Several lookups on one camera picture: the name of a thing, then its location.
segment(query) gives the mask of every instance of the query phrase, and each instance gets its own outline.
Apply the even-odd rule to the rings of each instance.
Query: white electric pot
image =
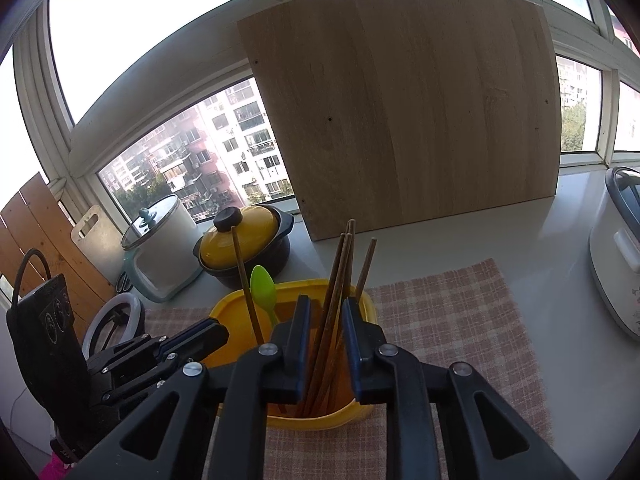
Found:
[[[593,276],[616,322],[640,341],[640,173],[610,168],[605,183],[589,238]]]
[[[124,269],[133,286],[156,303],[174,297],[202,268],[193,255],[201,233],[175,195],[142,208],[122,237]]]

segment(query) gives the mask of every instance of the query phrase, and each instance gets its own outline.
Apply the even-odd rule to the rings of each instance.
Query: yellow container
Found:
[[[276,314],[278,319],[285,321],[290,319],[296,305],[296,300],[300,294],[309,297],[312,304],[311,317],[311,334],[310,344],[313,343],[315,327],[318,326],[322,300],[328,280],[303,280],[300,282],[276,283]],[[268,341],[271,335],[271,323],[268,314],[261,308],[256,308],[258,322],[262,330],[262,336]],[[376,323],[376,309],[371,298],[366,292],[362,293],[360,298],[360,313],[362,319],[370,323]],[[222,298],[209,314],[209,317],[215,317],[229,330],[229,341],[222,348],[210,354],[202,362],[207,367],[213,368],[220,365],[232,363],[238,359],[243,353],[255,347],[255,337],[252,332],[249,314],[244,302],[242,290],[236,290],[231,294]],[[347,422],[361,420],[373,410],[373,406],[362,406],[356,402],[351,394],[351,385],[349,383],[348,372],[341,371],[340,388],[338,388],[337,405],[342,407],[329,415],[318,416],[315,418],[290,418],[286,416],[267,416],[267,426],[270,428],[286,428],[288,430],[330,430],[337,428]]]

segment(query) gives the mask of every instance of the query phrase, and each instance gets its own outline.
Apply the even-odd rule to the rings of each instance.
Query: spoon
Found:
[[[278,317],[276,316],[276,287],[273,285],[271,276],[261,265],[256,265],[251,272],[251,295],[255,303],[263,309],[271,321],[271,326],[276,326]]]

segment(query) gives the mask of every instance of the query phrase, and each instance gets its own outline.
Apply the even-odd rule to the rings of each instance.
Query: silver screw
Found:
[[[278,345],[274,343],[264,343],[258,348],[260,355],[276,355],[278,353]]]
[[[197,362],[187,363],[182,367],[182,373],[189,377],[195,377],[202,373],[202,365]]]
[[[391,343],[384,343],[378,347],[378,352],[384,357],[393,357],[394,355],[398,355],[398,347]]]
[[[469,377],[471,373],[474,371],[470,364],[458,361],[457,363],[453,363],[451,365],[451,369],[453,373],[459,375],[460,377]]]

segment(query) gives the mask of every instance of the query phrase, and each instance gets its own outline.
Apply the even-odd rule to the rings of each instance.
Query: triangular cutout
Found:
[[[122,449],[147,460],[154,460],[158,456],[164,434],[169,427],[179,399],[178,393],[170,393],[135,429],[122,439]]]
[[[503,460],[529,449],[529,443],[487,399],[485,394],[476,393],[474,399],[491,447],[491,453],[495,459]]]

